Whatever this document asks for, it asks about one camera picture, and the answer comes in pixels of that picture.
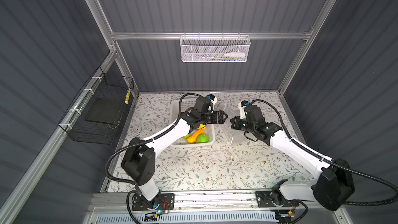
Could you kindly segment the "yellow marker pen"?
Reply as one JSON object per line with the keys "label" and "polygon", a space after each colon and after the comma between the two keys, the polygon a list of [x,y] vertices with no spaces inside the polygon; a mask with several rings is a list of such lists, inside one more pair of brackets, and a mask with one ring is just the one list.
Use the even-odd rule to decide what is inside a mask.
{"label": "yellow marker pen", "polygon": [[124,100],[124,103],[125,103],[125,104],[128,104],[128,103],[129,103],[130,95],[131,95],[131,90],[129,89],[129,90],[127,91],[127,93],[126,93],[126,96],[125,96],[125,100]]}

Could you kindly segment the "clear zip top bag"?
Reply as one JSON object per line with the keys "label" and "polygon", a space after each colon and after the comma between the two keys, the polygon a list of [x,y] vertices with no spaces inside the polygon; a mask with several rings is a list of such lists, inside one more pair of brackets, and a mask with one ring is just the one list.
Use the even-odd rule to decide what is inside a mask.
{"label": "clear zip top bag", "polygon": [[240,116],[240,112],[237,107],[233,107],[231,104],[220,102],[215,106],[215,110],[224,111],[228,116],[224,124],[220,125],[220,129],[224,134],[224,140],[228,147],[237,147],[238,145],[245,144],[244,132],[235,130],[232,127],[231,120],[234,120],[235,116]]}

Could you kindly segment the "green pear toy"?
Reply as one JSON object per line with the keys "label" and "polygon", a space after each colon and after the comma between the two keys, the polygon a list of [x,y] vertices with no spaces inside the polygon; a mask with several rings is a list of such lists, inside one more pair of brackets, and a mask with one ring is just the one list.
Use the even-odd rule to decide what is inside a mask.
{"label": "green pear toy", "polygon": [[191,134],[187,134],[187,135],[183,136],[182,138],[187,140],[190,136],[191,136]]}

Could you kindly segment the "yellow round fruit toy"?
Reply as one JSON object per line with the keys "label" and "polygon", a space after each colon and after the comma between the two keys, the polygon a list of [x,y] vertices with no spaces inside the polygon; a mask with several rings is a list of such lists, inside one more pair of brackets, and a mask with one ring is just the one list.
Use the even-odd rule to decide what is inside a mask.
{"label": "yellow round fruit toy", "polygon": [[200,126],[199,126],[198,130],[202,130],[202,129],[205,129],[205,128],[206,128],[206,125],[204,125],[204,124],[200,124]]}

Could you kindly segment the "aluminium front rail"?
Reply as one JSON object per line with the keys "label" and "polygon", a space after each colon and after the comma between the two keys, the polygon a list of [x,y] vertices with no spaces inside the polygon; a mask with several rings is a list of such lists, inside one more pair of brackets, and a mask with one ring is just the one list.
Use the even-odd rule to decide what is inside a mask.
{"label": "aluminium front rail", "polygon": [[154,211],[232,211],[232,210],[285,210],[295,213],[305,210],[304,205],[288,201],[284,206],[277,207],[271,202],[270,189],[238,189],[238,190],[199,190],[199,191],[164,191],[156,205],[126,192],[94,194],[87,214],[121,212],[135,213]]}

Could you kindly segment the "green lime toy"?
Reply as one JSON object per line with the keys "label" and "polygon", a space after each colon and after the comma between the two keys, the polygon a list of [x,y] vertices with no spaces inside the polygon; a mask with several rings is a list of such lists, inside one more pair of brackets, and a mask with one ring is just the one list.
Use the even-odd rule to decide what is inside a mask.
{"label": "green lime toy", "polygon": [[209,142],[209,136],[208,136],[207,134],[205,134],[205,133],[200,134],[200,135],[197,137],[196,142],[197,142],[198,144],[208,143],[208,142]]}

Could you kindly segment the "white tube in basket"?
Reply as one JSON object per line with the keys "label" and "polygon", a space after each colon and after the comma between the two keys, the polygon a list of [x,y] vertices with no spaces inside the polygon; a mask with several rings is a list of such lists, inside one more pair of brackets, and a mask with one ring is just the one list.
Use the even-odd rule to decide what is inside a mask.
{"label": "white tube in basket", "polygon": [[226,59],[245,59],[246,54],[244,52],[230,52],[223,54]]}

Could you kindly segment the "orange carrot toy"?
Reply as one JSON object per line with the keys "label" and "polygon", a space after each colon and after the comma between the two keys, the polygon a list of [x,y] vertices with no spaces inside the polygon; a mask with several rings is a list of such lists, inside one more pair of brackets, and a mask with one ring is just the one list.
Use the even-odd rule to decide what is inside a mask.
{"label": "orange carrot toy", "polygon": [[198,137],[200,134],[203,134],[203,133],[205,133],[205,129],[197,130],[194,134],[192,134],[192,135],[187,139],[187,142],[188,142],[189,144],[196,143],[197,137]]}

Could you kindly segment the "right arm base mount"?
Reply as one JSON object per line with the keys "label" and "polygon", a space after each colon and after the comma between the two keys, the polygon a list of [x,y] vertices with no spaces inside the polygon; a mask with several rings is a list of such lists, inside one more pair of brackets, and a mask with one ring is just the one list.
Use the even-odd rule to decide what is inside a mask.
{"label": "right arm base mount", "polygon": [[287,207],[293,208],[299,206],[297,200],[287,200],[281,193],[280,187],[287,179],[279,181],[271,189],[259,190],[255,192],[258,207]]}

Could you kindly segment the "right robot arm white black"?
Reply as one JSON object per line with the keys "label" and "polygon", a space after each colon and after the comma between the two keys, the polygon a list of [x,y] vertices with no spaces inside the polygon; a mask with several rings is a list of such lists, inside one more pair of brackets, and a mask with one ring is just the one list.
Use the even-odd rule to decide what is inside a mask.
{"label": "right robot arm white black", "polygon": [[328,164],[327,156],[308,146],[300,142],[294,144],[283,127],[265,121],[260,107],[248,101],[242,101],[238,107],[239,116],[230,120],[234,132],[242,132],[250,141],[262,141],[285,153],[314,178],[303,183],[293,179],[279,181],[268,197],[275,206],[283,206],[291,200],[317,201],[324,208],[336,211],[355,192],[350,172]]}

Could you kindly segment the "black pad in basket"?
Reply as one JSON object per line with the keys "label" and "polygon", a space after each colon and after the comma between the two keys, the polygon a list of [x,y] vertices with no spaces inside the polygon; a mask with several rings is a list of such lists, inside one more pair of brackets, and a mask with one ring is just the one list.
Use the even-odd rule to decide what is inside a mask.
{"label": "black pad in basket", "polygon": [[85,117],[85,121],[114,124],[120,118],[124,103],[120,101],[97,99]]}

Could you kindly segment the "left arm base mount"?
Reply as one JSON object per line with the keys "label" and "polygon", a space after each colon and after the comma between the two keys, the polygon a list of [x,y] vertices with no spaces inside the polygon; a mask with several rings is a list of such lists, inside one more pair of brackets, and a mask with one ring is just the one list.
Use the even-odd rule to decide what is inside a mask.
{"label": "left arm base mount", "polygon": [[133,211],[157,211],[173,210],[175,194],[159,193],[153,200],[147,200],[144,196],[135,195],[132,200]]}

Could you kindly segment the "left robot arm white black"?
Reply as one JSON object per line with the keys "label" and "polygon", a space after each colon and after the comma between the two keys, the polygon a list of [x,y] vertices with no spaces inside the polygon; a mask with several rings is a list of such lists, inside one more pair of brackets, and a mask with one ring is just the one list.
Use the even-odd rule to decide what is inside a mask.
{"label": "left robot arm white black", "polygon": [[175,141],[199,129],[201,125],[223,124],[228,115],[214,110],[217,97],[213,94],[201,96],[196,93],[184,94],[178,103],[178,115],[174,122],[160,132],[143,139],[131,140],[134,147],[128,148],[121,161],[121,168],[136,183],[135,188],[147,201],[160,197],[153,175],[157,156]]}

